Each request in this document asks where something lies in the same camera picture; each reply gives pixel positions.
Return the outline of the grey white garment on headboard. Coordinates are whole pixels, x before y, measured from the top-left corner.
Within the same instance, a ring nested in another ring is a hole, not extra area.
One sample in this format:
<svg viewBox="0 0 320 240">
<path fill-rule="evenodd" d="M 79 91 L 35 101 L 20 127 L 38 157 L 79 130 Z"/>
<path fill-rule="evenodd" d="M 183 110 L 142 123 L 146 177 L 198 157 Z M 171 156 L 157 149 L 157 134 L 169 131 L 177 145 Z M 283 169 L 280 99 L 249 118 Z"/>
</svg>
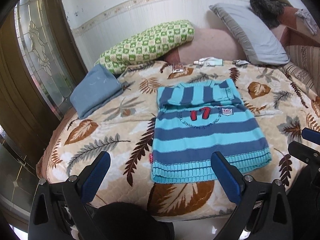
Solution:
<svg viewBox="0 0 320 240">
<path fill-rule="evenodd" d="M 295 15 L 300 18 L 310 33 L 315 36 L 318 33 L 318 25 L 308 10 L 298 9 Z"/>
</svg>

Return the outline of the folded blue cloth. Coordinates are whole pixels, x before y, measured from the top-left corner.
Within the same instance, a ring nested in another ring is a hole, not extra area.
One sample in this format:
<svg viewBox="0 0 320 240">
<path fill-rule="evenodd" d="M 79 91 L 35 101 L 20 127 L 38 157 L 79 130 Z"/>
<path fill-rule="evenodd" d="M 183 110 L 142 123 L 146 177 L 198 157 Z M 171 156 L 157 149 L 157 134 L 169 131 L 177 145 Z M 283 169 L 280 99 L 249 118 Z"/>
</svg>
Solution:
<svg viewBox="0 0 320 240">
<path fill-rule="evenodd" d="M 95 65 L 73 90 L 70 102 L 80 119 L 123 93 L 123 85 L 104 66 Z"/>
</svg>

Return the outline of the dark fuzzy cushion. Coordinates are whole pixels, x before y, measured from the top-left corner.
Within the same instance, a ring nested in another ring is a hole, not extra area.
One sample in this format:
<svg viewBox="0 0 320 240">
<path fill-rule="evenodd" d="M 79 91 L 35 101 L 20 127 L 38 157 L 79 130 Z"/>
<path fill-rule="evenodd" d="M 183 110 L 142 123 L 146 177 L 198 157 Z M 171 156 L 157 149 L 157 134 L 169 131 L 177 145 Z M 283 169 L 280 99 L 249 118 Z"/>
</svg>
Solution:
<svg viewBox="0 0 320 240">
<path fill-rule="evenodd" d="M 280 25 L 278 17 L 284 13 L 284 7 L 291 6 L 288 0 L 249 0 L 252 11 L 269 29 Z"/>
</svg>

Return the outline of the grey blue pillow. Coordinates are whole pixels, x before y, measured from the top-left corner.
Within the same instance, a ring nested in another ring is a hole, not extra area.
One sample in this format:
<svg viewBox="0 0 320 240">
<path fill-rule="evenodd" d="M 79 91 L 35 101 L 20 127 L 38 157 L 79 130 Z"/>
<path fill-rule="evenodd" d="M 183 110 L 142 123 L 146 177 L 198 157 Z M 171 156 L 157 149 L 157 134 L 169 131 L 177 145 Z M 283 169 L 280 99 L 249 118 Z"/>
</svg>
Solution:
<svg viewBox="0 0 320 240">
<path fill-rule="evenodd" d="M 251 64 L 281 66 L 290 61 L 276 36 L 248 7 L 216 3 L 209 8 L 242 46 Z"/>
</svg>

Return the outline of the pink quilted bolster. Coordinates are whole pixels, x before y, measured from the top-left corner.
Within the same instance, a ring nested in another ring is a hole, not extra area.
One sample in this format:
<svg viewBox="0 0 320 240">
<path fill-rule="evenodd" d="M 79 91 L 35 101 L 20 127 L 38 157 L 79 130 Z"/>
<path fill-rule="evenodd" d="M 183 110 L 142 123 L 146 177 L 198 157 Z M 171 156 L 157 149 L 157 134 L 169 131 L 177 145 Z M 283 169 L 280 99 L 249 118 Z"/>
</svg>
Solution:
<svg viewBox="0 0 320 240">
<path fill-rule="evenodd" d="M 163 56 L 170 64 L 191 64 L 194 61 L 215 57 L 223 60 L 247 59 L 242 46 L 229 31 L 220 29 L 195 29 L 191 42 L 180 45 Z"/>
</svg>

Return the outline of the small red white packet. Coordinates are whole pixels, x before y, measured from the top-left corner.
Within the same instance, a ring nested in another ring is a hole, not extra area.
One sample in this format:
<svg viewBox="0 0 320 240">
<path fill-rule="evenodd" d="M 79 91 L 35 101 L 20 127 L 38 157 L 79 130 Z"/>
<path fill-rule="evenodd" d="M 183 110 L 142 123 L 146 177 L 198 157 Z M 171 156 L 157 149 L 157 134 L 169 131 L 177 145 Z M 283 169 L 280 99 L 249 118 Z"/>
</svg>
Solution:
<svg viewBox="0 0 320 240">
<path fill-rule="evenodd" d="M 181 63 L 172 65 L 172 73 L 181 73 L 184 72 L 184 65 Z"/>
</svg>

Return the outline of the striped brown blanket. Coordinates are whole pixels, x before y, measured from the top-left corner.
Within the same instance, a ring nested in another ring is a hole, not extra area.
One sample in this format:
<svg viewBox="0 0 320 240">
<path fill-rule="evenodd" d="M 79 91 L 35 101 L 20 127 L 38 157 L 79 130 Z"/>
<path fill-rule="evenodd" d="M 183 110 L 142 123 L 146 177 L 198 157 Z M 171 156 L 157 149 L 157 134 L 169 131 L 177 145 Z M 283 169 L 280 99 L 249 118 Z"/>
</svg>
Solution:
<svg viewBox="0 0 320 240">
<path fill-rule="evenodd" d="M 285 48 L 289 63 L 280 70 L 299 81 L 308 97 L 319 99 L 319 47 L 294 45 Z"/>
</svg>

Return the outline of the brown wooden glass door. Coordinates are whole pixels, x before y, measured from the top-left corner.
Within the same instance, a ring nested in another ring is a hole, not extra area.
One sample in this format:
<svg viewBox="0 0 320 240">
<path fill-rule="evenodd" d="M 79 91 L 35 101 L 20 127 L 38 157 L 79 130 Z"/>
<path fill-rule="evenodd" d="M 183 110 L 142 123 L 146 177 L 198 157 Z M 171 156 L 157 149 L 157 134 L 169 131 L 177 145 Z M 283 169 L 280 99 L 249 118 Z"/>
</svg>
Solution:
<svg viewBox="0 0 320 240">
<path fill-rule="evenodd" d="M 1 5 L 1 140 L 34 169 L 87 69 L 62 0 Z"/>
</svg>

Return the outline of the blue striped knit sweater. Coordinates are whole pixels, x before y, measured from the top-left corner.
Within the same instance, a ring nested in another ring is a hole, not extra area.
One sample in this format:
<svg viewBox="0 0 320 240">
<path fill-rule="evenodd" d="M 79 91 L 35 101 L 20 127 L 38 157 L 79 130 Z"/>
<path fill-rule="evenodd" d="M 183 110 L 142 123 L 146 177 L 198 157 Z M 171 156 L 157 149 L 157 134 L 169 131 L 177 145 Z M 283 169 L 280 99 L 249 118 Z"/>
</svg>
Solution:
<svg viewBox="0 0 320 240">
<path fill-rule="evenodd" d="M 151 164 L 155 183 L 215 180 L 210 164 L 214 152 L 243 173 L 272 159 L 257 120 L 231 79 L 159 87 L 157 105 Z"/>
</svg>

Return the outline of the pink brown headboard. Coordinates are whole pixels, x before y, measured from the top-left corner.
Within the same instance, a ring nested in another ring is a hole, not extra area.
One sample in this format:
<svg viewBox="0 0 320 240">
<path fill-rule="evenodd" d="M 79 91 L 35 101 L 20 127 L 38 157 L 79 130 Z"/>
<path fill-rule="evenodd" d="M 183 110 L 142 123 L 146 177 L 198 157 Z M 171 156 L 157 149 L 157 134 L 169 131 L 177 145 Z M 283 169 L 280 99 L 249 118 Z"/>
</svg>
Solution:
<svg viewBox="0 0 320 240">
<path fill-rule="evenodd" d="M 284 13 L 278 17 L 280 25 L 271 31 L 283 47 L 306 45 L 319 47 L 319 26 L 317 35 L 313 36 L 303 21 L 295 15 L 299 8 L 284 7 Z"/>
</svg>

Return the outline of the green checkered pillow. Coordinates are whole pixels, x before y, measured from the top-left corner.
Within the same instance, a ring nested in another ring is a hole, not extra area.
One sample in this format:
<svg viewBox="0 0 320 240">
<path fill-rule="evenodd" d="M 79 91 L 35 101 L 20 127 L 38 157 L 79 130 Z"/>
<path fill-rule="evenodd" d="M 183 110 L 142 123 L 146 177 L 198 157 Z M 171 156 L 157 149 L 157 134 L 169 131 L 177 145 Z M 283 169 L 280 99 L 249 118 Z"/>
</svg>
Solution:
<svg viewBox="0 0 320 240">
<path fill-rule="evenodd" d="M 128 66 L 153 61 L 191 42 L 194 35 L 195 28 L 189 20 L 161 23 L 104 51 L 96 64 L 104 66 L 112 74 L 121 74 Z"/>
</svg>

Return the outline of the small grey cloth piece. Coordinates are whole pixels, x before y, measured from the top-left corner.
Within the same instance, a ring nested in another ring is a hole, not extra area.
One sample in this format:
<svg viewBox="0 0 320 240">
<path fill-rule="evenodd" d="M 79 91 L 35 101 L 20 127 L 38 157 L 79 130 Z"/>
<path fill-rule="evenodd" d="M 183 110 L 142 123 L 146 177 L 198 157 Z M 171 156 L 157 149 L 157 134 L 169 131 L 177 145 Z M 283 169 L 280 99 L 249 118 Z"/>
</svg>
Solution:
<svg viewBox="0 0 320 240">
<path fill-rule="evenodd" d="M 249 62 L 246 61 L 246 60 L 233 60 L 232 64 L 236 65 L 237 67 L 241 67 L 241 66 L 244 66 L 244 65 L 248 65 Z"/>
</svg>

